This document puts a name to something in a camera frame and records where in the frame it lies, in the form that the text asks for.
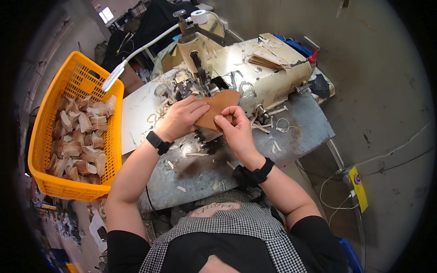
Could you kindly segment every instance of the person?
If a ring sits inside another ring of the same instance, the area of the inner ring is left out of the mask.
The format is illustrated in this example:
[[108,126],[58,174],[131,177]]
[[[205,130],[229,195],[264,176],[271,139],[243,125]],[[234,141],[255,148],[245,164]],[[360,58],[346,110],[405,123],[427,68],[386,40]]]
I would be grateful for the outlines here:
[[[173,104],[153,132],[173,142],[194,132],[209,106],[189,96]],[[249,170],[267,162],[238,106],[214,120]],[[109,272],[347,272],[345,254],[314,201],[273,166],[259,187],[231,189],[172,209],[173,227],[150,246],[137,201],[160,159],[144,141],[118,171],[106,201]],[[277,211],[285,218],[278,217]]]

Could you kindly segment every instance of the metal table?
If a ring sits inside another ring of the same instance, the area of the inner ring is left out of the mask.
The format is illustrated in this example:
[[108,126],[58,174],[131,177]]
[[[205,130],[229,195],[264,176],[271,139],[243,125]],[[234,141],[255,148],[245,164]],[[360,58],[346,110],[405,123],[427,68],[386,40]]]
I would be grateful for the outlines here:
[[[281,133],[274,128],[266,128],[269,134],[259,129],[253,129],[253,139],[258,151],[270,157],[276,166],[281,168],[299,159],[305,154],[316,149],[335,136],[326,116],[312,97],[311,93],[292,93],[284,105],[289,109],[277,113],[273,117],[274,127],[279,118],[285,118],[290,125],[296,126],[302,132],[298,141],[290,140],[286,133]],[[290,131],[292,138],[298,138],[298,131]],[[276,141],[281,152],[272,152],[273,141]],[[231,177],[232,169],[226,164],[230,161],[234,166],[240,164],[232,150],[221,136],[216,141],[209,142],[208,156],[189,156],[187,152],[197,152],[195,140],[191,135],[186,137],[180,149],[168,151],[158,161],[148,183],[149,195],[156,210],[174,207],[195,200],[199,200],[223,191],[222,185],[215,190],[214,185],[225,180],[225,189],[229,190],[238,186]],[[174,164],[174,169],[167,163]],[[144,192],[139,199],[140,212],[151,211],[151,206]]]

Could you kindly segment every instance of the window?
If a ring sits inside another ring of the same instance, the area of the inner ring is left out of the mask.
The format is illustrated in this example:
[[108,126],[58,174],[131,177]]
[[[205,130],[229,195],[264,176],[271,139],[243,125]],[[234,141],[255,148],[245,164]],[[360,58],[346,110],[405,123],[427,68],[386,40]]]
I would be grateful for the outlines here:
[[105,24],[111,20],[112,18],[114,18],[114,16],[112,15],[112,12],[109,10],[108,7],[104,8],[101,12],[99,12],[100,17],[102,18],[103,22],[105,22]]

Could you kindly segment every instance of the black sleeve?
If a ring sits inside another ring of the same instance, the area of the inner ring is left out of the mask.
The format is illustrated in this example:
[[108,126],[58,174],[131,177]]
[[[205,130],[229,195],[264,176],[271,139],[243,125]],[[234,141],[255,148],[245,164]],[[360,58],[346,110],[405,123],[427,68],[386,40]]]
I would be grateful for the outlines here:
[[307,216],[290,230],[290,240],[308,272],[347,272],[347,259],[326,221]]
[[149,252],[149,243],[140,236],[122,230],[108,233],[108,268],[110,273],[138,273]]

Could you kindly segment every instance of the hand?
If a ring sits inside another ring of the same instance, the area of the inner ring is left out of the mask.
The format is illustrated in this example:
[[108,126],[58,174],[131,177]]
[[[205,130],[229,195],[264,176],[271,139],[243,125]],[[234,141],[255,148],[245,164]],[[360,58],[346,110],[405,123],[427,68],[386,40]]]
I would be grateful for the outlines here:
[[197,129],[194,123],[208,110],[206,102],[189,96],[173,104],[153,131],[163,141],[173,142],[194,132]]
[[217,115],[214,121],[222,128],[225,139],[237,159],[250,171],[260,169],[266,160],[255,148],[250,121],[243,109],[240,106],[229,106],[221,114],[223,116],[233,114],[236,118],[229,123],[223,116]]

